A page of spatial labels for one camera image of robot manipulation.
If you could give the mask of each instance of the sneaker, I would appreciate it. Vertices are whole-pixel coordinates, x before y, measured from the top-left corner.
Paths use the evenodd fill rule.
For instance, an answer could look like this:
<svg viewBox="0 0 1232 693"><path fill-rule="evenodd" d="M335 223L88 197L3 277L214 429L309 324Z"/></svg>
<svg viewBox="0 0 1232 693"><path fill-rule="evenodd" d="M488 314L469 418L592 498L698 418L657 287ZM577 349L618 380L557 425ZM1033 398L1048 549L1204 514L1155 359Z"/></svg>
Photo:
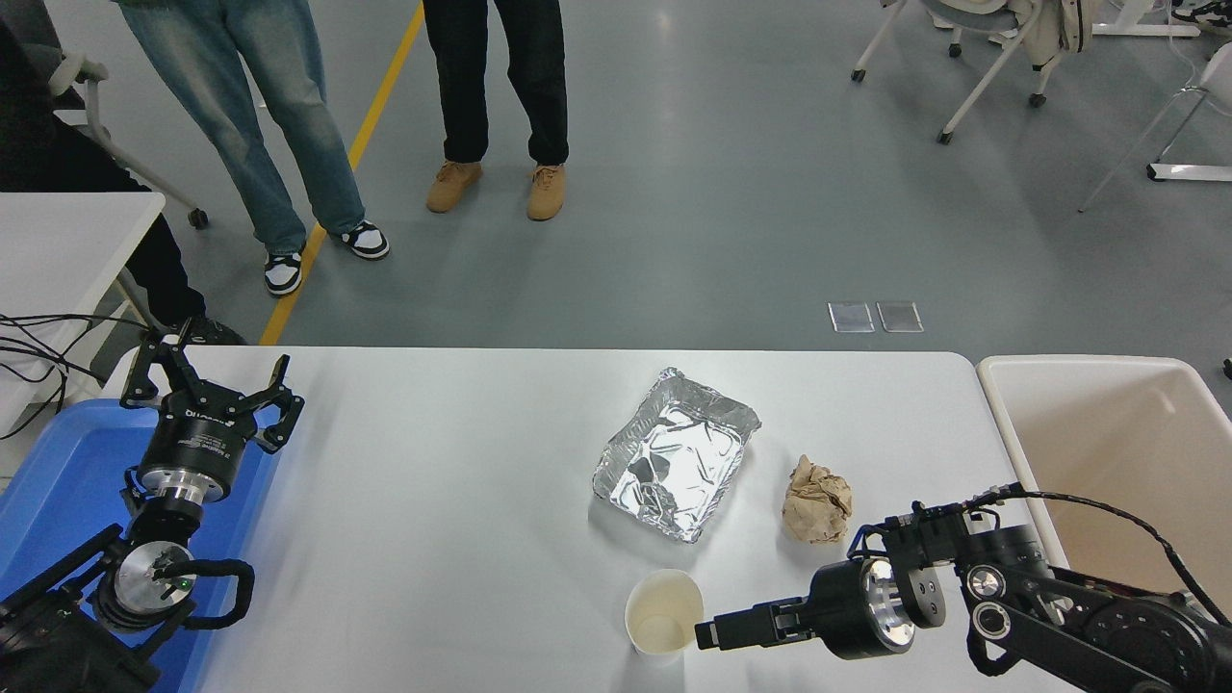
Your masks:
<svg viewBox="0 0 1232 693"><path fill-rule="evenodd" d="M384 234L368 219L363 219L360 226L338 238L342 245L351 249L351 253L365 260L379 260L389 254L389 243L384 239Z"/></svg>
<svg viewBox="0 0 1232 693"><path fill-rule="evenodd" d="M181 344L225 344L233 346L248 344L248 340L238 332L206 316L193 316L184 323L169 324L168 328L180 334Z"/></svg>
<svg viewBox="0 0 1232 693"><path fill-rule="evenodd" d="M1172 16L1183 22L1190 22L1199 28L1214 30L1216 33L1227 33L1232 26L1232 4L1227 0L1214 0L1196 7L1177 7Z"/></svg>
<svg viewBox="0 0 1232 693"><path fill-rule="evenodd" d="M299 289L299 253L266 254L265 287L275 296L286 296Z"/></svg>
<svg viewBox="0 0 1232 693"><path fill-rule="evenodd" d="M535 166L531 178L533 182L531 182L531 199L526 203L526 216L537 222L547 221L564 205L564 164Z"/></svg>
<svg viewBox="0 0 1232 693"><path fill-rule="evenodd" d="M436 171L436 180L428 191L428 208L439 215L452 210L462 199L462 192L480 176L483 166L478 162L473 164L445 162L441 170Z"/></svg>

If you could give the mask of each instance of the beige bin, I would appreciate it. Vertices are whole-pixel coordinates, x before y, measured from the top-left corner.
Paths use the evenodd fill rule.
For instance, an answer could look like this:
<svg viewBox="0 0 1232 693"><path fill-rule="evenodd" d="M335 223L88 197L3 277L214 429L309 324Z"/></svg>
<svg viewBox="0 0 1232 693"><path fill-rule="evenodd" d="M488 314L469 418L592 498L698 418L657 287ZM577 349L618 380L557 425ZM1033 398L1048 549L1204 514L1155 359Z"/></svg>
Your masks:
<svg viewBox="0 0 1232 693"><path fill-rule="evenodd" d="M1024 486L1085 496L1156 527L1232 608L1232 423L1188 364L1138 356L992 356L979 363ZM1146 531L1101 511L1031 501L1050 561L1147 589L1181 589ZM1051 515L1052 533L1047 518Z"/></svg>

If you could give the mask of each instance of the paper cup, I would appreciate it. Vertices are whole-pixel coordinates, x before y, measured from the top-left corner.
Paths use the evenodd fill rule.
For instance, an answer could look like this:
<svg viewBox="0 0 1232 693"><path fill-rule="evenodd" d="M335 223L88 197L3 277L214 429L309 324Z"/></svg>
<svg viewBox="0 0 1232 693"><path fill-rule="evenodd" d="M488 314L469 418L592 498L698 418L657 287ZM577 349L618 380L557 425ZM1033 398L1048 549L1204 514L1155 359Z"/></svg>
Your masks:
<svg viewBox="0 0 1232 693"><path fill-rule="evenodd" d="M701 591L689 573L665 568L646 576L628 596L625 631L638 654L662 666L694 641L702 614Z"/></svg>

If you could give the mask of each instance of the jeans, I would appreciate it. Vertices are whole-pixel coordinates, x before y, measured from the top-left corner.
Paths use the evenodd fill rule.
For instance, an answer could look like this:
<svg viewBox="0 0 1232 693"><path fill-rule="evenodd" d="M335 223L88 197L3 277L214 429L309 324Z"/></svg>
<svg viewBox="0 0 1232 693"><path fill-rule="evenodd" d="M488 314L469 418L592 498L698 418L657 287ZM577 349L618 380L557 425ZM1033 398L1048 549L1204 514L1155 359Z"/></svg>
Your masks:
<svg viewBox="0 0 1232 693"><path fill-rule="evenodd" d="M559 0L495 0L509 42L509 81L531 121L530 155L543 165L569 157L564 30ZM424 0L445 117L445 158L478 162L488 150L488 0Z"/></svg>
<svg viewBox="0 0 1232 693"><path fill-rule="evenodd" d="M306 231L261 139L243 57L331 234L363 221L346 147L325 107L320 44L306 0L172 0L121 5L163 81L218 149L255 228L275 254Z"/></svg>

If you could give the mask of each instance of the tan boot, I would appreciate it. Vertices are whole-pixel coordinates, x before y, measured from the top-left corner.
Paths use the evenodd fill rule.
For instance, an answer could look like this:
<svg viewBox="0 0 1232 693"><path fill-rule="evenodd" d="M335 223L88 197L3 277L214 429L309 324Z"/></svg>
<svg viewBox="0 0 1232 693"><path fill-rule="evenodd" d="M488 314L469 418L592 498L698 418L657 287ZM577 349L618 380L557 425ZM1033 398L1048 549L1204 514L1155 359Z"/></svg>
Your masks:
<svg viewBox="0 0 1232 693"><path fill-rule="evenodd" d="M526 203L526 216L537 221L547 221L561 211L564 205L564 164L558 166L535 166L531 173L531 199Z"/></svg>
<svg viewBox="0 0 1232 693"><path fill-rule="evenodd" d="M462 199L462 192L480 176L483 166L478 162L473 164L445 162L441 170L436 171L436 180L428 191L428 208L436 213L452 210Z"/></svg>

